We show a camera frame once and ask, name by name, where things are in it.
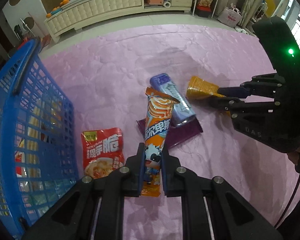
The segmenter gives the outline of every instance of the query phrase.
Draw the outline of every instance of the orange box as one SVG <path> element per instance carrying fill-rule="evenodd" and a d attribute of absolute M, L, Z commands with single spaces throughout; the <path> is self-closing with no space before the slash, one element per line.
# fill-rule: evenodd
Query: orange box
<path fill-rule="evenodd" d="M 145 2 L 151 5 L 163 5 L 163 0 L 145 0 Z"/>

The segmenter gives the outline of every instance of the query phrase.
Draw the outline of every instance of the blue plastic basket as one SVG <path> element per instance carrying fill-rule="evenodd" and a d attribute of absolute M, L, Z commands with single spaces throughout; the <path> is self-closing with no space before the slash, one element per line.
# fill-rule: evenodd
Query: blue plastic basket
<path fill-rule="evenodd" d="M 73 106 L 26 43 L 0 71 L 0 219 L 19 239 L 78 179 Z"/>

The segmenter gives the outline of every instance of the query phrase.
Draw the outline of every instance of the white cabinet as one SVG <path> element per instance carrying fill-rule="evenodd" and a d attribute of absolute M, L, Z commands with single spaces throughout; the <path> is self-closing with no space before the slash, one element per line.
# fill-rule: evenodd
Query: white cabinet
<path fill-rule="evenodd" d="M 70 29 L 79 30 L 90 24 L 118 16 L 158 10 L 190 11 L 192 0 L 171 0 L 171 7 L 147 7 L 144 0 L 71 0 L 62 11 L 45 20 L 55 42 Z"/>

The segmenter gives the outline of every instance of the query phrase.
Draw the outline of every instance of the orange popsicle wrapper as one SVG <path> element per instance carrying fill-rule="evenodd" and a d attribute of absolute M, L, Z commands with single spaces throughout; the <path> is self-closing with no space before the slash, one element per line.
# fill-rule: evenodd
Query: orange popsicle wrapper
<path fill-rule="evenodd" d="M 141 195 L 160 195 L 161 152 L 168 133 L 174 104 L 180 102 L 153 88 L 146 89 L 148 109 L 145 131 L 145 174 Z"/>

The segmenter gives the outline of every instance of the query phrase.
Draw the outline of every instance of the das logo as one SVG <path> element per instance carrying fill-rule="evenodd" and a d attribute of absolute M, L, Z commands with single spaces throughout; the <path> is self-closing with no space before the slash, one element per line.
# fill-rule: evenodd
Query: das logo
<path fill-rule="evenodd" d="M 251 129 L 249 129 L 249 127 L 246 127 L 246 132 L 261 138 L 261 132 L 255 132 L 255 130 L 251 130 Z"/>

